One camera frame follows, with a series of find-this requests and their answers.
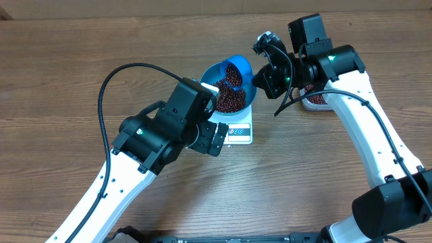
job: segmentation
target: blue bowl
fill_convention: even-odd
[[[204,82],[206,84],[214,84],[221,80],[223,77],[224,75],[221,73],[221,63],[216,63],[215,65],[212,65],[202,75],[201,82]],[[233,113],[223,113],[219,111],[215,111],[215,113],[219,115],[237,115],[243,112],[247,107],[249,107],[255,100],[255,97],[257,95],[257,88],[253,86],[251,82],[249,82],[243,86],[243,89],[246,92],[246,105],[242,110]]]

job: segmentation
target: beige wall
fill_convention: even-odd
[[[432,0],[0,0],[15,20],[430,9]]]

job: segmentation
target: wooden table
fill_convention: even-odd
[[[0,22],[0,242],[45,241],[94,180],[105,159],[97,94],[111,70],[142,61],[199,79],[241,54],[257,72],[267,60],[250,50],[256,37],[272,30],[292,50],[287,24],[307,14]],[[356,48],[399,135],[432,168],[432,12],[324,13],[323,21],[335,47]],[[115,76],[104,97],[109,140],[125,117],[167,100],[175,85],[144,68]],[[301,104],[274,118],[280,102],[260,90],[252,145],[216,158],[182,152],[113,231],[286,234],[349,215],[369,187],[341,122]],[[432,223],[395,235],[430,242]]]

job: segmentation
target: container of beans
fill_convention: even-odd
[[[219,88],[216,114],[231,116],[245,111],[257,95],[252,85],[252,67],[246,58],[235,55],[212,65],[202,75],[201,82]]]
[[[313,85],[308,85],[300,90],[300,96],[304,95],[306,92],[313,90]],[[307,99],[302,99],[303,107],[308,111],[332,111],[333,109],[329,104],[327,104],[322,95],[315,95]]]

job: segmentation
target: red beans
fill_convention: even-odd
[[[308,92],[312,89],[313,89],[313,84],[308,85],[308,86],[304,87],[304,92]],[[313,103],[313,104],[317,104],[317,105],[326,105],[327,104],[327,102],[325,102],[324,97],[321,94],[309,97],[308,101]]]
[[[246,92],[243,88],[234,90],[232,87],[241,86],[242,77],[236,67],[229,64],[225,70],[225,77],[213,84],[219,88],[219,99],[216,110],[223,113],[241,111],[246,106]]]

